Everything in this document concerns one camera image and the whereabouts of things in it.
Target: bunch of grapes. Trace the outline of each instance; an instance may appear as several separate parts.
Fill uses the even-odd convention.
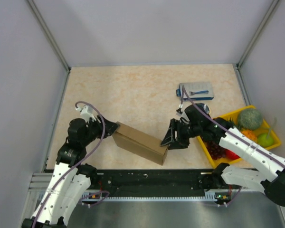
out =
[[[207,142],[207,150],[213,160],[226,157],[226,150],[214,141]]]

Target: tomato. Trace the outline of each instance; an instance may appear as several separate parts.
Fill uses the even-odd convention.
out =
[[[235,160],[240,158],[237,154],[233,153],[232,151],[226,149],[226,157],[228,157],[231,160]]]

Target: yellow basket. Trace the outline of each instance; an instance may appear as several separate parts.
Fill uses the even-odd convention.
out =
[[[250,105],[250,106],[247,106],[245,108],[241,108],[241,109],[235,110],[235,111],[233,111],[231,113],[227,113],[225,115],[221,115],[220,117],[222,117],[225,120],[231,119],[231,120],[233,120],[233,122],[235,124],[237,124],[238,123],[238,118],[237,117],[238,117],[239,113],[241,111],[245,110],[245,109],[248,109],[248,108],[254,108],[255,109],[255,107],[253,105]],[[268,130],[266,130],[264,128],[269,128],[269,125],[263,119],[262,126],[259,129],[256,129],[255,131],[253,131],[253,133],[256,136],[259,136],[262,133],[267,133]],[[281,145],[281,140],[277,137],[276,133],[273,130],[270,132],[270,136],[274,139],[275,143],[272,146],[266,147],[265,148],[266,150],[271,150],[271,149]],[[201,144],[201,146],[202,146],[202,148],[203,148],[203,150],[204,150],[204,152],[205,152],[205,154],[206,154],[206,156],[207,156],[207,158],[208,158],[208,160],[209,160],[209,162],[210,162],[210,164],[212,165],[213,168],[216,168],[221,163],[234,164],[234,163],[237,163],[237,162],[243,160],[242,158],[238,158],[238,159],[235,159],[235,160],[231,160],[229,158],[220,158],[220,159],[217,159],[217,160],[213,160],[211,158],[207,148],[206,148],[205,143],[202,141],[201,137],[198,136],[197,139],[198,139],[199,143]]]

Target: gray floor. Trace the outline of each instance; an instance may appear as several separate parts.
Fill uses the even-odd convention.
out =
[[[242,192],[227,208],[199,202],[104,202],[77,206],[68,228],[285,228],[281,210],[261,193]]]

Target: wooden table surface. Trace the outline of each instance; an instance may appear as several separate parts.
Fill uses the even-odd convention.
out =
[[[54,168],[57,152],[67,136],[69,122],[80,117],[74,107],[76,101],[93,104],[110,121],[120,121],[162,139],[170,119],[178,118],[175,114],[180,104],[180,99],[175,94],[178,84],[198,81],[212,83],[214,99],[202,101],[210,107],[212,117],[245,106],[231,64],[72,68],[47,168]],[[188,105],[189,102],[185,102],[184,108]],[[96,143],[97,140],[87,146],[87,151],[91,151]],[[117,147],[112,137],[104,139],[85,163],[97,169],[211,168],[195,138],[190,140],[187,149],[168,151],[163,166]],[[251,167],[245,161],[235,165]]]

